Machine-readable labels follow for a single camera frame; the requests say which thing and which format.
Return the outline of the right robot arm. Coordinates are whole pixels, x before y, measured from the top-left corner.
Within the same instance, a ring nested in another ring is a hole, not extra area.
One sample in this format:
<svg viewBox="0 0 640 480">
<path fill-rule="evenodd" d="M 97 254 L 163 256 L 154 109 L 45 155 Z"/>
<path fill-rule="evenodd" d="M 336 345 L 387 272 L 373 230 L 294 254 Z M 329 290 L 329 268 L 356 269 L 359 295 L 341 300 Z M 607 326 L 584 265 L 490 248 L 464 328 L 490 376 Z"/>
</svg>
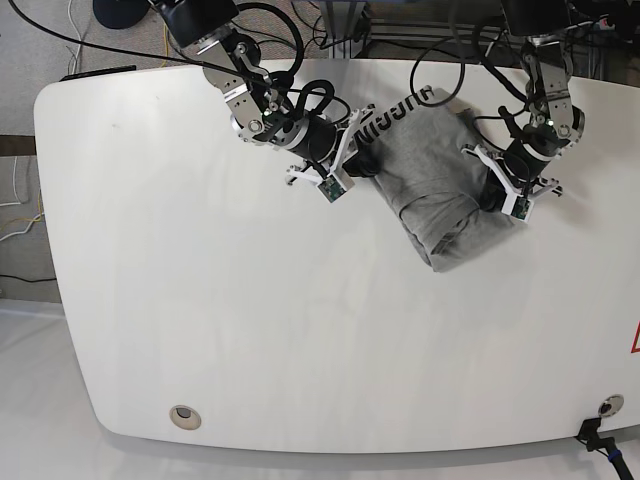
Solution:
<svg viewBox="0 0 640 480">
<path fill-rule="evenodd" d="M 333 120 L 327 108 L 339 102 L 334 84 L 316 79 L 294 88 L 304 60 L 304 42 L 296 24 L 281 9 L 262 2 L 154 1 L 179 47 L 197 48 L 207 81 L 223 95 L 236 135 L 244 142 L 270 146 L 300 158 L 288 167 L 285 182 L 311 184 L 330 203 L 354 186 L 357 178 L 372 178 L 381 164 L 358 137 L 365 109 L 346 109 Z M 233 26 L 251 10 L 268 12 L 289 29 L 295 57 L 286 70 L 261 65 L 258 42 Z"/>
</svg>

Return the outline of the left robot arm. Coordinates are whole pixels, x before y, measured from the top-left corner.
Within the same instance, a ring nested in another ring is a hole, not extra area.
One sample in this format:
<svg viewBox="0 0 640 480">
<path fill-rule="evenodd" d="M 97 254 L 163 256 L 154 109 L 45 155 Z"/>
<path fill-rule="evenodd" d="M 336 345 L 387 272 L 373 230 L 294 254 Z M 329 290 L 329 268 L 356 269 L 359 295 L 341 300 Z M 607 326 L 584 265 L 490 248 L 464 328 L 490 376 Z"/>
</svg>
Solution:
<svg viewBox="0 0 640 480">
<path fill-rule="evenodd" d="M 556 179 L 542 176 L 551 161 L 574 147 L 584 132 L 584 112 L 575 106 L 569 92 L 573 75 L 571 58 L 564 53 L 561 33 L 571 26 L 565 1 L 503 1 L 502 14 L 474 27 L 471 44 L 481 65 L 523 103 L 529 123 L 521 127 L 516 115 L 501 106 L 502 120 L 511 138 L 508 148 L 489 150 L 477 146 L 470 151 L 488 168 L 480 197 L 480 208 L 500 212 L 527 222 L 535 202 L 552 193 L 563 195 Z M 482 30 L 496 23 L 524 40 L 521 66 L 528 75 L 526 90 L 520 91 L 489 60 L 479 44 Z"/>
</svg>

